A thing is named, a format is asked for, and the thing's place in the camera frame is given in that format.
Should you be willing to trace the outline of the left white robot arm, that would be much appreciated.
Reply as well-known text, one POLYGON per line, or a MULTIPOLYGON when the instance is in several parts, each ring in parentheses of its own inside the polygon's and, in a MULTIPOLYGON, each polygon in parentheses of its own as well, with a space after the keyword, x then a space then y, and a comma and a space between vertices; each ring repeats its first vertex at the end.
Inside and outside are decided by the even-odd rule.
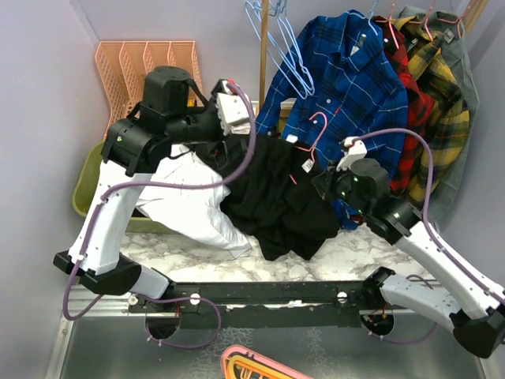
POLYGON ((219 188, 216 182, 197 179, 189 184, 154 182, 164 159, 180 162, 175 144, 217 143, 229 132, 221 116, 219 98, 235 96, 232 81, 217 81, 210 98, 200 97, 199 107, 188 105, 189 90, 196 89, 190 74, 178 67, 159 66, 146 77, 142 100, 108 129, 101 152, 99 183, 84 226, 74 244, 54 256, 54 265, 98 296, 131 292, 147 297, 154 310, 172 307, 170 279, 124 256, 123 235, 141 193, 148 186, 190 193, 219 188))

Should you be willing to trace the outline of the black shirt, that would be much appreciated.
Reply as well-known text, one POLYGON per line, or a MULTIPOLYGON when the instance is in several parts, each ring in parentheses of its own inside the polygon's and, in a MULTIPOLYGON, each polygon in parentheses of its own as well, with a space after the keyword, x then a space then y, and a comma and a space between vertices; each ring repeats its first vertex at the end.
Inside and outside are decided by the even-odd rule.
POLYGON ((259 135, 252 161, 228 184, 220 208, 258 241, 266 260, 294 252, 308 261, 341 228, 332 204, 311 182, 321 172, 307 146, 259 135))

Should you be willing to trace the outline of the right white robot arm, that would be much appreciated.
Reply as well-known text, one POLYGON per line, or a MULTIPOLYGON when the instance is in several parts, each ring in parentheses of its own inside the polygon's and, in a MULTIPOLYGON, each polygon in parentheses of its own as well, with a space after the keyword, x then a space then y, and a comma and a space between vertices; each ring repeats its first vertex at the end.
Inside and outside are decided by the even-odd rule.
POLYGON ((412 310, 452 332, 478 358, 490 358, 504 342, 504 289, 476 270, 423 222, 409 203, 390 193, 387 171, 374 159, 335 167, 312 178, 319 195, 343 200, 363 216, 369 229, 423 266, 447 293, 442 295, 385 267, 362 283, 364 303, 412 310))

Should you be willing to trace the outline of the pink wire hanger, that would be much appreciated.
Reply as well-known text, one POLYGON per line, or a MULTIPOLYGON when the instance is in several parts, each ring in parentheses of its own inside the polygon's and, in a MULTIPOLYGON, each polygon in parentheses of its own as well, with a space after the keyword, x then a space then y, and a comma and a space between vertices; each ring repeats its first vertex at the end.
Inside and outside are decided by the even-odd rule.
MULTIPOLYGON (((312 143, 312 145, 309 147, 309 148, 303 148, 301 146, 298 146, 296 145, 295 143, 298 142, 298 137, 293 135, 293 134, 288 134, 287 135, 287 138, 286 138, 286 141, 292 143, 292 144, 295 144, 295 148, 298 149, 298 150, 301 150, 303 152, 307 152, 309 153, 310 157, 309 157, 309 162, 312 164, 312 166, 308 167, 308 163, 303 163, 302 164, 302 168, 309 168, 309 170, 307 170, 307 173, 309 173, 312 168, 314 167, 314 165, 317 163, 316 162, 316 147, 321 139, 321 137, 324 135, 325 131, 327 130, 327 125, 328 125, 328 120, 327 120, 327 116, 325 115, 325 113, 323 113, 322 111, 317 111, 316 113, 314 113, 310 118, 309 118, 309 121, 313 121, 314 118, 317 116, 317 115, 320 115, 323 120, 324 120, 324 125, 321 129, 321 131, 319 132, 317 138, 314 140, 314 142, 312 143)), ((295 179, 295 177, 290 174, 289 175, 289 178, 290 178, 290 181, 294 184, 294 185, 297 185, 297 180, 295 179)))

